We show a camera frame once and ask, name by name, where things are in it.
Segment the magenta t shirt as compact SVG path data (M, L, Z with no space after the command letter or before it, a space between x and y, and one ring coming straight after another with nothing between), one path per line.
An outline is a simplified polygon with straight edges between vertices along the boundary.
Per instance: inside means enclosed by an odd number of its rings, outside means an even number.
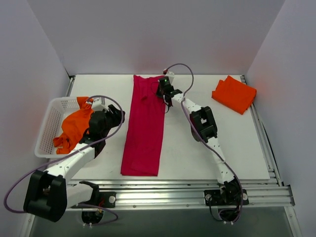
M154 92L160 78L161 76L133 76L133 93L121 175L158 175L165 117L163 99Z

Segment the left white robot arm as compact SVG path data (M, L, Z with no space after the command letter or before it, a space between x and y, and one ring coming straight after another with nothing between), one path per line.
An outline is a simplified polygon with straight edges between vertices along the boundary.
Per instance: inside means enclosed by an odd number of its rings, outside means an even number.
M125 112L121 107L109 105L106 109L91 114L88 128L75 148L65 159L44 171L34 171L29 180L23 210L27 213L57 222L68 208L99 208L99 186L89 181L68 183L87 163L99 156L112 135L111 129L119 130Z

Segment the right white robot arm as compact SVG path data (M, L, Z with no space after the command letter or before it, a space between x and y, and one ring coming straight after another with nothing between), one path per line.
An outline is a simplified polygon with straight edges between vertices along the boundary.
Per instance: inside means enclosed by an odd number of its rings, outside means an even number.
M175 89L170 77L158 80L156 95L164 100L168 107L179 103L191 127L193 138L212 152L212 162L216 179L220 187L219 198L223 203L232 203L237 197L243 197L243 190L235 172L227 164L218 139L218 128L209 106L202 107L185 97L179 89Z

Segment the crumpled orange t shirt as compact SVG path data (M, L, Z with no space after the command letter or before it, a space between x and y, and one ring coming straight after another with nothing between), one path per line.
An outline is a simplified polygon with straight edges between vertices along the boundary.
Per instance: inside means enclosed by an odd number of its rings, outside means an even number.
M87 101L88 97L77 97L79 109L64 119L61 126L63 133L53 139L58 155L65 155L72 151L88 129L93 110L92 105Z

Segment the white plastic basket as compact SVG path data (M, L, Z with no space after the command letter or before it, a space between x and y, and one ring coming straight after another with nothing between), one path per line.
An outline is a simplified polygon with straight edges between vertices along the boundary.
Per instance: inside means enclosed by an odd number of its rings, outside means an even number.
M53 99L46 110L37 140L35 155L39 158L61 158L54 147L53 139L60 136L64 119L79 109L77 97Z

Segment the folded orange t shirt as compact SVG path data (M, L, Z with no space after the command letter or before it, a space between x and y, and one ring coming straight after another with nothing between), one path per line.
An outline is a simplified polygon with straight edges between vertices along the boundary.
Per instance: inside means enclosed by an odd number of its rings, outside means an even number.
M227 76L225 80L219 80L217 87L212 91L211 97L220 104L243 115L251 106L257 90Z

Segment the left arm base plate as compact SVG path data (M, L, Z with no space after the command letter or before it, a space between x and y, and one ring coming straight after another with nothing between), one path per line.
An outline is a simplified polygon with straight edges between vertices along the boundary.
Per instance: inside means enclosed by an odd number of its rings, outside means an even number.
M116 195L116 192L99 192L96 195L96 197L93 197L89 201L80 202L79 204L74 205L73 208L83 204L94 205L104 208L114 208L116 206Z

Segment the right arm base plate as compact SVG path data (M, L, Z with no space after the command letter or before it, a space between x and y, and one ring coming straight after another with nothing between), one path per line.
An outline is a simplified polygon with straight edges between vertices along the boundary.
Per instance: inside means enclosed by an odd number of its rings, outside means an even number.
M241 191L224 191L223 189L204 190L204 200L207 206L240 205Z

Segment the aluminium rail frame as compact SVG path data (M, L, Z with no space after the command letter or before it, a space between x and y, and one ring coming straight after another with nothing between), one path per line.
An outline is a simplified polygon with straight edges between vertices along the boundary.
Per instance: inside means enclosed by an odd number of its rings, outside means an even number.
M265 128L254 106L240 115L211 98L224 75L177 75L174 85L187 87L195 103L210 106L219 129L219 143L228 164L246 189L249 203L241 220L221 224L206 213L204 191L218 189L212 152L193 140L181 106L175 104L165 116L164 137L157 176L123 176L120 173L128 124L111 137L93 161L83 166L68 182L73 186L89 181L102 191L117 194L117 211L124 214L181 216L193 218L197 235L206 222L216 236L299 237L301 230L290 186L284 185Z

